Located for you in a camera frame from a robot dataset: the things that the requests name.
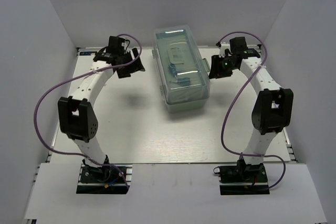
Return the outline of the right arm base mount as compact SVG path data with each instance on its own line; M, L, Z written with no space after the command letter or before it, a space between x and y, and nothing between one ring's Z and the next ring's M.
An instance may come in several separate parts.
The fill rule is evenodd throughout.
M222 196L269 195L270 189L264 165L255 172L241 175L237 166L217 166L214 175L219 177L219 189Z

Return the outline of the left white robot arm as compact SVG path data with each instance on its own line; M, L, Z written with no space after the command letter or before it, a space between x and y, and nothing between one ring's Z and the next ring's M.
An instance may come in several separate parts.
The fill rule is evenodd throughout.
M61 132L78 146L84 165L93 167L93 176L101 182L110 178L111 168L107 166L108 156L96 137L99 122L94 104L114 74L122 79L145 70L140 59L142 49L129 49L131 38L126 34L110 36L107 46L95 54L90 71L79 87L68 97L58 100Z

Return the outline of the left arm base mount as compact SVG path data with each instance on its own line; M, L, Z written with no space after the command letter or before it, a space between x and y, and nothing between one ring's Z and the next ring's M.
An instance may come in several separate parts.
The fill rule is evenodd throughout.
M114 167L89 167L82 164L76 194L97 195L125 195L128 188L125 185L124 175L128 186L131 186L132 165L117 165L120 171Z

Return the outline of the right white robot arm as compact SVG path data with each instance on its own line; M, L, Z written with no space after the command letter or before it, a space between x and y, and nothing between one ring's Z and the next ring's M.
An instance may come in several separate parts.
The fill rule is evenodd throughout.
M254 48L249 48L245 37L230 39L229 47L222 47L220 53L212 56L208 77L219 79L230 77L239 70L247 77L244 87L254 88L257 99L251 113L254 127L247 147L239 154L236 165L238 177L247 182L261 170L264 157L272 140L290 124L293 91L281 87L264 66L266 57L262 57Z

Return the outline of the green plastic toolbox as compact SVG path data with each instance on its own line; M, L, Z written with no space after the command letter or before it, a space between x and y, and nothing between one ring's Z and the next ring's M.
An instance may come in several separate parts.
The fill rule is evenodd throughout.
M161 80L161 94L170 113L202 108L210 95L209 64L202 58L194 36L187 25L158 28L154 32L153 58ZM177 76L169 73L174 64ZM173 84L177 78L190 78L191 84Z

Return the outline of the green stubby screwdriver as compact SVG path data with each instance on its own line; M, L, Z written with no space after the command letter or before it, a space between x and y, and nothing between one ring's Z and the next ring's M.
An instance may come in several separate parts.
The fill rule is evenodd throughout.
M174 77L177 76L177 70L174 64L169 64L169 73Z
M191 84L190 78L177 78L176 80L172 81L173 84L177 84L182 87L188 87Z

